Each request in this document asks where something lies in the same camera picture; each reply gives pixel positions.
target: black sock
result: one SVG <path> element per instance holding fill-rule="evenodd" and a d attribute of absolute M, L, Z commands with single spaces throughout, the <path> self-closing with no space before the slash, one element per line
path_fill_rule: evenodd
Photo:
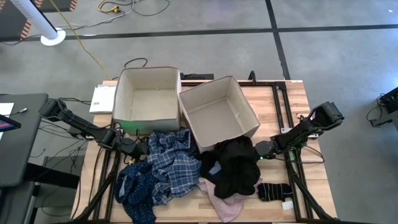
<path fill-rule="evenodd" d="M 289 184 L 261 183 L 257 186 L 259 199 L 263 201 L 282 200 L 292 197 L 293 192 Z"/>

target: black desk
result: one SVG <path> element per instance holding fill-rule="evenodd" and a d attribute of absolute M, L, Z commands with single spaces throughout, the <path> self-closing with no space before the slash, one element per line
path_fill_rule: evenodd
<path fill-rule="evenodd" d="M 28 163 L 41 122 L 39 109 L 48 97 L 45 93 L 0 96 L 0 103 L 14 103 L 12 113 L 28 109 L 10 116 L 21 128 L 4 132 L 0 139 L 0 223 L 24 222 L 38 192 L 35 182 L 77 188 L 79 176 Z"/>

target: cardboard box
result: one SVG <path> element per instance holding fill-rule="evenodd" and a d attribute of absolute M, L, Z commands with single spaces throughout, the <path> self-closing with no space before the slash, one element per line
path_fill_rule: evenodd
<path fill-rule="evenodd" d="M 113 118 L 128 134 L 180 128 L 180 71 L 172 67 L 127 68 L 119 76 Z"/>
<path fill-rule="evenodd" d="M 180 93 L 180 104 L 200 152 L 241 135 L 251 138 L 260 126 L 233 77 L 223 77 Z"/>

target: yellow cable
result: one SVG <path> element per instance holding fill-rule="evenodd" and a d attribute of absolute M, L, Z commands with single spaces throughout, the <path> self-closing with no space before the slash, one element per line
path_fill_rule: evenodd
<path fill-rule="evenodd" d="M 99 10 L 100 12 L 111 12 L 114 11 L 115 9 L 117 9 L 117 6 L 113 6 L 112 9 L 101 9 L 100 6 L 102 5 L 102 3 L 105 2 L 105 0 L 102 0 L 100 3 L 98 3 L 97 5 L 97 10 Z"/>
<path fill-rule="evenodd" d="M 62 19 L 68 24 L 69 28 L 72 30 L 72 32 L 75 34 L 77 40 L 79 41 L 79 44 L 81 45 L 81 47 L 83 48 L 83 50 L 91 56 L 91 58 L 101 67 L 101 69 L 104 71 L 105 75 L 111 79 L 111 77 L 109 76 L 109 72 L 107 71 L 107 69 L 105 69 L 101 63 L 99 63 L 99 61 L 97 61 L 97 59 L 95 59 L 95 57 L 88 51 L 86 50 L 85 46 L 83 45 L 83 43 L 81 42 L 79 36 L 76 34 L 75 30 L 73 29 L 73 27 L 69 24 L 69 22 L 67 21 L 67 18 L 65 18 L 65 16 L 63 16 L 62 12 L 59 10 L 59 8 L 55 5 L 55 3 L 53 2 L 53 0 L 50 0 L 52 6 L 54 6 L 54 8 L 59 12 L 59 14 L 61 15 Z"/>

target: white pole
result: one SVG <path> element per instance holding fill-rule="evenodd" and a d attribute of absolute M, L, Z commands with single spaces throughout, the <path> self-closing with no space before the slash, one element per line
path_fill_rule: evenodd
<path fill-rule="evenodd" d="M 65 31 L 54 30 L 44 15 L 34 6 L 30 0 L 11 0 L 15 7 L 35 25 L 43 35 L 41 41 L 44 45 L 53 46 L 61 43 L 65 39 Z"/>

